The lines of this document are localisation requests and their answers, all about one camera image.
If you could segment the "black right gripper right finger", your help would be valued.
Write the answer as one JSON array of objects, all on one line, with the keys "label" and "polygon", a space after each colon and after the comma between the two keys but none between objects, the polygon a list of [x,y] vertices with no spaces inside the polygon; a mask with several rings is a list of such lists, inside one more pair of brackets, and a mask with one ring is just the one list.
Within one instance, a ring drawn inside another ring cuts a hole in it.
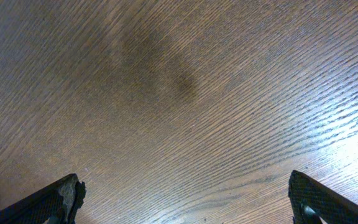
[{"label": "black right gripper right finger", "polygon": [[293,170],[288,182],[293,223],[358,223],[358,205]]}]

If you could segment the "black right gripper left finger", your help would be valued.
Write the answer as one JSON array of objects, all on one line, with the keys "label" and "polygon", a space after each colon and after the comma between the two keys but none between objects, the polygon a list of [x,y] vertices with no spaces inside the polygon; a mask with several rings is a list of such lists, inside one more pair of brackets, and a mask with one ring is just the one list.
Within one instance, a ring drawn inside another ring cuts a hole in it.
[{"label": "black right gripper left finger", "polygon": [[85,183],[69,174],[1,210],[0,223],[75,224],[85,196]]}]

